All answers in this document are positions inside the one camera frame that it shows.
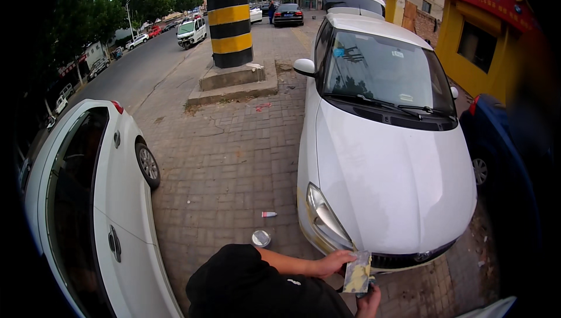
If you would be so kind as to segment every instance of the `street lamp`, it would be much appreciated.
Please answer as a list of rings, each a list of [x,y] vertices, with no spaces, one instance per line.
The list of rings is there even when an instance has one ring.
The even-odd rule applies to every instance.
[[[132,33],[131,16],[129,14],[129,2],[130,1],[131,0],[127,0],[127,3],[124,5],[124,8],[127,9],[127,17],[129,18],[129,26],[131,27],[131,36],[132,36],[132,39],[134,40],[135,35],[134,35],[134,33]]]

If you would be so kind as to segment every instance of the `concrete base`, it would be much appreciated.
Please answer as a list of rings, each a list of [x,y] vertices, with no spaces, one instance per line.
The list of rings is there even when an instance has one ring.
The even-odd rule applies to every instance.
[[[278,93],[278,79],[277,79],[277,69],[275,68],[274,62],[265,62],[265,66],[261,70],[265,81],[255,81],[252,83],[244,83],[227,87],[220,87],[212,90],[202,90],[200,84],[198,84],[187,99],[188,105],[202,105],[217,103],[222,99],[232,100],[248,96],[265,96],[265,95],[275,95]]]
[[[238,67],[218,68],[212,65],[199,80],[203,91],[266,80],[263,62],[254,61]]]

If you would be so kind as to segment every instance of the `metal can lid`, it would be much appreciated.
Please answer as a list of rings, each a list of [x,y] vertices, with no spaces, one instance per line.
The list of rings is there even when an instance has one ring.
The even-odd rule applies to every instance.
[[[251,243],[257,247],[266,247],[271,242],[271,235],[265,230],[258,229],[251,235]]]

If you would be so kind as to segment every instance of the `headlight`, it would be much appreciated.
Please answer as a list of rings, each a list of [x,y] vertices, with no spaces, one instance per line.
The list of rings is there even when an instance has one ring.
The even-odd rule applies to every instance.
[[[308,184],[306,201],[313,224],[329,239],[352,250],[351,238],[343,229],[319,188],[312,183]]]

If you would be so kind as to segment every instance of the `brick pavement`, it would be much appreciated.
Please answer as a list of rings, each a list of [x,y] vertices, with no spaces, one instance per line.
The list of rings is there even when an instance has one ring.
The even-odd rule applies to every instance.
[[[154,220],[165,268],[185,314],[190,275],[221,246],[248,243],[257,228],[270,231],[273,251],[321,258],[301,234],[296,214],[306,80],[290,65],[308,57],[322,20],[323,13],[307,12],[304,27],[253,26],[255,58],[277,62],[277,95],[185,112],[183,105],[210,61],[210,41],[205,41],[134,115],[162,171],[161,187],[152,197]],[[258,112],[256,106],[265,103],[270,108]],[[278,216],[264,219],[262,211]],[[477,258],[466,257],[471,246],[467,233],[428,266],[380,275],[378,317],[451,317],[480,306],[479,279],[471,275],[477,272]],[[461,282],[451,276],[452,268]],[[456,295],[456,287],[476,293]],[[354,299],[344,299],[355,311]]]

